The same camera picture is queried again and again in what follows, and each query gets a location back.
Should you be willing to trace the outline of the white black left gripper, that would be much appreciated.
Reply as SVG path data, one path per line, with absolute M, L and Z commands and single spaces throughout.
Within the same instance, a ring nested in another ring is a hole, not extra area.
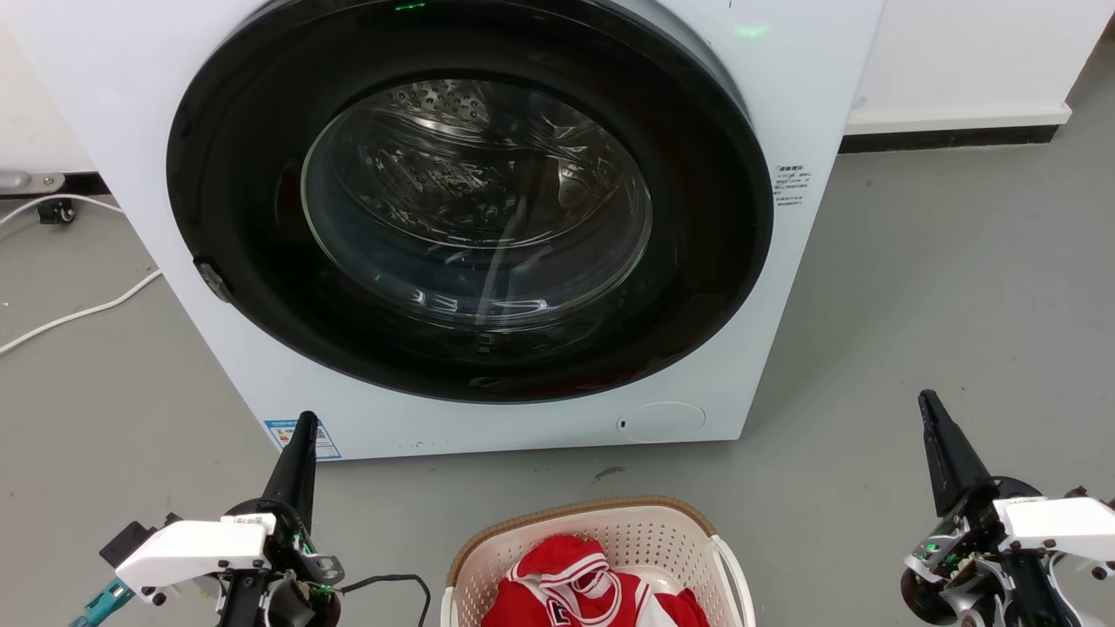
M 198 583 L 215 598 L 216 627 L 337 627 L 345 569 L 310 538 L 319 425 L 312 409 L 300 413 L 262 499 L 163 528 L 114 569 L 117 579 L 151 604 Z

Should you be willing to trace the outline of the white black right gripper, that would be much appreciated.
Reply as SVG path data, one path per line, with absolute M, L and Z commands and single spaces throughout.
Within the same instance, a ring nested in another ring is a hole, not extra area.
M 905 556 L 903 602 L 935 627 L 1115 627 L 1082 610 L 1057 579 L 1077 558 L 1115 583 L 1115 508 L 1082 488 L 1043 496 L 992 478 L 935 390 L 917 396 L 939 522 Z

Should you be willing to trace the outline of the cream plastic laundry basket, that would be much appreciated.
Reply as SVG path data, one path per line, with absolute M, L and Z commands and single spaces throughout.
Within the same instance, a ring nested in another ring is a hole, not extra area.
M 497 599 L 497 581 L 550 536 L 597 540 L 611 566 L 648 578 L 656 592 L 692 590 L 710 627 L 760 627 L 733 548 L 697 509 L 673 496 L 613 496 L 489 525 L 450 565 L 442 627 L 479 627 Z

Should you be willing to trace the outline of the blue energy label sticker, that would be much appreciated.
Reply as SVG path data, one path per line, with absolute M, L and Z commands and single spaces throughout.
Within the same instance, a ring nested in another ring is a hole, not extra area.
M 268 436 L 274 441 L 280 451 L 287 448 L 287 445 L 294 438 L 295 425 L 298 425 L 298 419 L 295 418 L 263 421 Z M 319 461 L 337 461 L 342 459 L 339 448 L 334 445 L 334 440 L 327 432 L 322 421 L 318 421 L 316 448 Z

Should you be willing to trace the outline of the round white filter cover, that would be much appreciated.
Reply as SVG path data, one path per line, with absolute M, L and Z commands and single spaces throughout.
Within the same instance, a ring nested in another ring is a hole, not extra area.
M 688 402 L 650 402 L 620 416 L 615 428 L 618 435 L 632 443 L 677 443 L 692 438 L 706 419 L 704 409 Z

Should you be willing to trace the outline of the red and white garment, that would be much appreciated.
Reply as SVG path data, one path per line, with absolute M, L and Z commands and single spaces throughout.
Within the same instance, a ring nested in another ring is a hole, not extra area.
M 481 627 L 712 627 L 690 589 L 657 592 L 597 540 L 550 536 L 510 567 Z

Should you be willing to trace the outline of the black round washer door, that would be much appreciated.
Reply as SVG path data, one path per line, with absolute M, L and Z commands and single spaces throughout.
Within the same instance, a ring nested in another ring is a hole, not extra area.
M 240 314 L 437 401 L 682 360 L 741 309 L 775 218 L 724 71 L 614 0 L 274 0 L 191 81 L 166 176 Z

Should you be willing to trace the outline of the white warning text sticker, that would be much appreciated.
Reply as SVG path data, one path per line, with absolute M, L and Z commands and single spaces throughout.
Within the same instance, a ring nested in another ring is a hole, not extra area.
M 778 165 L 772 170 L 772 194 L 775 208 L 803 206 L 813 181 L 804 165 Z

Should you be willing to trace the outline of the white cabinet with black plinth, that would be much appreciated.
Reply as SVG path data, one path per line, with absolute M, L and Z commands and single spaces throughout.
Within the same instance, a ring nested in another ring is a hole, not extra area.
M 841 154 L 1050 143 L 1115 0 L 888 0 Z

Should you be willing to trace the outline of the white front-load washing machine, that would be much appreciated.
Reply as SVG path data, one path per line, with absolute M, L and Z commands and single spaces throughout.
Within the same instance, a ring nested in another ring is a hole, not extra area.
M 7 25 L 255 419 L 312 409 L 343 460 L 632 442 L 617 419 L 688 402 L 687 442 L 740 436 L 867 67 L 885 0 L 614 0 L 665 16 L 726 75 L 767 162 L 804 165 L 803 206 L 775 208 L 770 258 L 741 309 L 680 361 L 565 401 L 437 401 L 356 380 L 279 343 L 202 281 L 172 214 L 172 120 L 198 69 L 274 0 L 0 0 Z

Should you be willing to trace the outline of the grey metal bracket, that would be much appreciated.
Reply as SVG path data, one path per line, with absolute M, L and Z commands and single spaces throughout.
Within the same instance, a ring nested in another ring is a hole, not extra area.
M 47 196 L 64 189 L 64 173 L 28 173 L 0 168 L 0 197 Z

